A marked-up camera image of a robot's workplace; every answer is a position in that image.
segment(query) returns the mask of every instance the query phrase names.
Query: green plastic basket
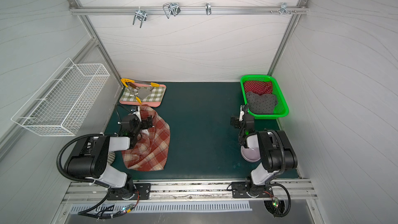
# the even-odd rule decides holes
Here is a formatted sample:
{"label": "green plastic basket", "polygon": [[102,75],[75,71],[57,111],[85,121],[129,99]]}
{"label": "green plastic basket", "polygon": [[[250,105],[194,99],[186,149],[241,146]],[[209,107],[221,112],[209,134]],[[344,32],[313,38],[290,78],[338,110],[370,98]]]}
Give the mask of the green plastic basket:
{"label": "green plastic basket", "polygon": [[247,104],[245,88],[243,87],[243,83],[246,81],[260,81],[260,82],[269,82],[271,81],[273,84],[272,94],[276,95],[278,99],[278,104],[274,109],[274,114],[254,114],[250,111],[249,113],[254,116],[255,119],[277,119],[281,117],[285,117],[289,113],[289,108],[287,107],[285,98],[283,97],[282,91],[276,82],[276,80],[268,75],[244,75],[240,79],[240,85],[242,87],[243,99],[245,100],[245,104]]}

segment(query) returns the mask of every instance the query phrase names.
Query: red wire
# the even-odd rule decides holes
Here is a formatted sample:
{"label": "red wire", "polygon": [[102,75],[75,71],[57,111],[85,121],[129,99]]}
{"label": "red wire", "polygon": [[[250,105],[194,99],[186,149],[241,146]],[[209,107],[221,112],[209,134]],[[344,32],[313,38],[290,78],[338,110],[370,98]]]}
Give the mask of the red wire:
{"label": "red wire", "polygon": [[268,192],[266,192],[266,191],[264,191],[265,193],[267,193],[267,194],[269,194],[270,196],[271,196],[271,199],[272,199],[272,197],[274,197],[273,195],[271,195],[270,193],[268,193]]}
{"label": "red wire", "polygon": [[137,202],[136,202],[134,208],[137,207],[138,201],[140,201],[140,194],[139,194],[139,192],[137,191]]}

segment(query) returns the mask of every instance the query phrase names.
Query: metal mounting plate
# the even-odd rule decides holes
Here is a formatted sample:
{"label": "metal mounting plate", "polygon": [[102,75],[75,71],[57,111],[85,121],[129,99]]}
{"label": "metal mounting plate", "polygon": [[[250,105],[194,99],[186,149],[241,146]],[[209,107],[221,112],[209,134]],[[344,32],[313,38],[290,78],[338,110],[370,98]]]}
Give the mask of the metal mounting plate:
{"label": "metal mounting plate", "polygon": [[[232,182],[232,198],[271,198],[269,194],[262,192],[258,197],[251,197],[246,192],[246,182]],[[273,195],[272,188],[266,188],[266,191]]]}
{"label": "metal mounting plate", "polygon": [[300,1],[300,7],[301,8],[307,8],[308,6],[308,0],[301,0]]}
{"label": "metal mounting plate", "polygon": [[[140,200],[148,200],[150,193],[150,183],[134,183],[137,187],[138,194],[140,195]],[[115,194],[110,194],[107,198],[108,201],[123,200],[121,197]],[[133,196],[130,200],[137,200],[137,195]]]}
{"label": "metal mounting plate", "polygon": [[69,3],[69,9],[76,9],[77,3],[75,0],[68,0]]}

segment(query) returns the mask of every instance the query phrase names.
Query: black polka dot cloth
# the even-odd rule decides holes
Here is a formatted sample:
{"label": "black polka dot cloth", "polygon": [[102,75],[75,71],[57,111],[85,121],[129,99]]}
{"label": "black polka dot cloth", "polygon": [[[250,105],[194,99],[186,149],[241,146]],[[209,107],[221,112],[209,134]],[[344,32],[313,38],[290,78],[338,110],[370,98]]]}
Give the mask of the black polka dot cloth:
{"label": "black polka dot cloth", "polygon": [[275,106],[278,104],[276,95],[269,93],[258,95],[254,92],[247,92],[246,99],[249,110],[254,114],[273,114]]}

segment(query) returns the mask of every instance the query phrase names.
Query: black cable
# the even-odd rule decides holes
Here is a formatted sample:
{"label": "black cable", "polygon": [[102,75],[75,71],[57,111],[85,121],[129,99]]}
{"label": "black cable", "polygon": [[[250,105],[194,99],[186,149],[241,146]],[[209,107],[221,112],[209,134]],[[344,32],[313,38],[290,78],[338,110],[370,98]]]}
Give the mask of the black cable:
{"label": "black cable", "polygon": [[272,134],[274,134],[274,136],[276,138],[276,141],[278,143],[278,146],[279,146],[279,148],[281,150],[281,163],[282,164],[281,164],[281,169],[274,174],[274,178],[276,178],[277,176],[279,176],[283,172],[285,172],[285,168],[286,168],[285,148],[283,147],[282,140],[281,140],[281,138],[279,137],[279,134],[276,131],[274,131],[274,130],[267,130],[267,131],[268,132],[272,132]]}
{"label": "black cable", "polygon": [[90,211],[96,209],[98,206],[100,206],[108,198],[108,196],[110,195],[111,191],[112,191],[111,189],[108,189],[108,192],[107,192],[106,196],[99,203],[97,203],[95,206],[92,206],[91,208],[86,209],[84,211],[80,211],[77,214],[78,215],[82,215],[82,216],[97,218],[97,219],[100,219],[100,220],[111,219],[111,218],[115,218],[115,217],[119,217],[119,216],[124,215],[125,213],[122,213],[121,211],[118,211],[116,214],[113,214],[113,215],[111,214],[109,216],[102,216],[102,213],[104,211],[106,211],[107,209],[109,209],[111,207],[114,207],[114,205],[110,206],[110,207],[107,207],[107,208],[105,208],[102,211],[99,211],[97,214],[88,214],[88,212],[90,212]]}
{"label": "black cable", "polygon": [[119,132],[117,132],[117,136],[120,136],[121,134],[120,134],[120,132],[122,131],[122,119],[120,118],[120,113],[119,113],[119,110],[117,109],[117,107],[122,107],[124,110],[126,110],[127,112],[129,112],[129,113],[132,113],[132,111],[131,110],[129,110],[127,107],[125,107],[125,106],[123,106],[122,104],[120,104],[120,103],[116,103],[115,104],[115,112],[116,112],[116,115],[117,115],[117,118],[118,118],[118,120],[119,120],[119,122],[120,122],[120,126],[119,126]]}
{"label": "black cable", "polygon": [[92,206],[91,208],[88,208],[88,209],[86,209],[86,210],[80,211],[80,212],[78,212],[77,214],[78,214],[78,215],[83,215],[83,214],[86,214],[86,213],[90,212],[91,210],[96,209],[98,206],[100,206],[100,205],[108,198],[108,196],[109,196],[110,194],[111,194],[111,188],[108,189],[108,192],[106,193],[105,197],[102,198],[102,200],[99,201],[99,203],[95,204],[95,205]]}
{"label": "black cable", "polygon": [[245,136],[246,134],[242,133],[244,131],[244,129],[245,129],[244,127],[246,125],[246,114],[247,114],[248,110],[249,110],[249,104],[247,103],[242,109],[244,114],[243,114],[243,117],[242,117],[242,126],[240,127],[239,134],[238,134],[238,141],[239,141],[240,145],[244,145],[246,140],[247,140],[247,138],[250,137],[251,135],[257,135],[257,132],[250,133],[247,136]]}
{"label": "black cable", "polygon": [[110,210],[110,209],[113,208],[113,207],[114,207],[114,205],[109,206],[109,207],[105,208],[104,210],[99,211],[99,212],[97,213],[97,216],[101,217],[102,214],[103,214],[105,211],[108,211],[108,210]]}
{"label": "black cable", "polygon": [[67,179],[69,179],[69,180],[78,181],[78,182],[95,183],[95,184],[100,185],[100,186],[102,186],[102,187],[108,188],[108,192],[107,192],[106,196],[105,196],[99,203],[97,203],[94,207],[91,207],[91,208],[86,209],[86,210],[84,210],[84,211],[78,212],[78,215],[83,215],[83,216],[87,216],[87,217],[94,217],[94,218],[100,218],[100,219],[111,219],[111,218],[113,218],[113,217],[122,216],[124,213],[116,213],[116,214],[114,214],[114,215],[112,215],[112,216],[109,216],[109,217],[102,217],[102,216],[101,216],[101,217],[98,217],[97,215],[88,214],[88,213],[87,213],[87,212],[92,211],[93,209],[96,209],[98,206],[100,206],[100,205],[107,199],[107,197],[108,197],[109,194],[111,193],[111,188],[110,188],[110,186],[107,185],[107,184],[105,184],[105,183],[103,183],[103,182],[101,182],[101,181],[97,181],[97,180],[94,180],[94,179],[78,178],[78,177],[71,176],[71,175],[69,175],[69,174],[65,171],[65,169],[62,167],[62,163],[61,163],[62,155],[64,154],[65,150],[66,150],[68,147],[70,147],[73,143],[77,142],[78,140],[80,140],[80,139],[82,139],[82,138],[92,138],[92,137],[99,137],[99,136],[102,136],[102,134],[86,134],[86,135],[82,135],[82,136],[80,136],[80,137],[74,138],[73,140],[69,141],[69,142],[66,143],[66,144],[64,145],[64,147],[62,147],[62,149],[59,151],[58,156],[57,156],[57,160],[56,160],[56,164],[57,164],[57,170],[58,170],[58,172],[59,172],[62,176],[64,176],[65,178],[67,178]]}
{"label": "black cable", "polygon": [[69,180],[73,180],[73,181],[78,181],[78,182],[86,182],[86,183],[95,183],[97,185],[100,185],[102,187],[106,187],[108,188],[109,185],[102,183],[101,181],[97,181],[94,179],[87,179],[87,178],[78,178],[78,177],[74,177],[69,175],[65,169],[62,167],[62,155],[65,152],[65,150],[70,147],[73,143],[77,142],[78,140],[82,139],[82,138],[92,138],[92,137],[99,137],[102,136],[102,134],[86,134],[86,135],[82,135],[80,137],[74,138],[73,140],[69,141],[67,144],[64,145],[64,147],[62,147],[62,149],[59,151],[58,156],[57,156],[57,160],[56,160],[56,164],[57,164],[57,170],[58,172],[66,177]]}
{"label": "black cable", "polygon": [[285,217],[290,211],[290,206],[291,206],[290,194],[287,191],[286,187],[283,186],[282,184],[279,184],[279,183],[272,183],[272,184],[269,183],[269,184],[267,184],[267,187],[275,187],[275,186],[279,186],[279,187],[281,187],[282,189],[285,190],[285,192],[287,194],[287,202],[288,203],[287,203],[287,207],[286,207],[286,204],[285,204],[285,211],[282,214],[273,214],[273,215],[274,215],[274,217]]}

